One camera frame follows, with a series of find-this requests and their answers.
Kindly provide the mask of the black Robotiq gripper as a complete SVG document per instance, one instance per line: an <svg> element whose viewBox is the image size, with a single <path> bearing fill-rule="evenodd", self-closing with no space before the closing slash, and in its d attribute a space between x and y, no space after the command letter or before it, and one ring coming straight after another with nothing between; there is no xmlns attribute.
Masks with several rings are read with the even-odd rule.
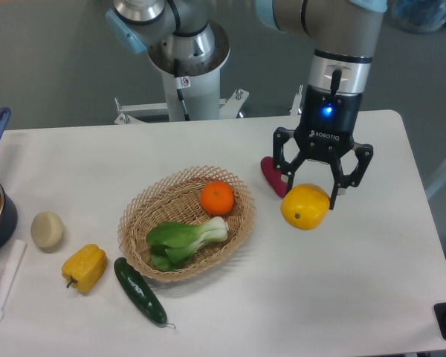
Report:
<svg viewBox="0 0 446 357"><path fill-rule="evenodd" d="M362 94L332 96L308 86L298 127L278 127L273 135L273 166L287 177L291 189L297 170L306 160L329 163L334 180L329 209L333 210L339 189L358 187L373 157L373 146L354 144L353 131L363 99ZM285 158L285 145L294 139L299 152L291 162ZM354 170L343 173L340 158L348 151L358 160Z"/></svg>

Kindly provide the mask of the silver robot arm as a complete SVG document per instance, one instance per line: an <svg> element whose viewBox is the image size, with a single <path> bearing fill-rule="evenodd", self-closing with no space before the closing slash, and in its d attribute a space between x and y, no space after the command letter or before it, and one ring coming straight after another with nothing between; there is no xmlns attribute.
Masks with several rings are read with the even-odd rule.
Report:
<svg viewBox="0 0 446 357"><path fill-rule="evenodd" d="M305 98L295 129L278 128L273 154L261 161L266 181L285 197L305 161L331 167L331 199L357 187L373 156L354 141L385 1L258 1L260 21L315 41ZM129 51L147 52L160 71L172 121L222 117L220 71L230 53L224 29L205 1L115 1L106 21Z"/></svg>

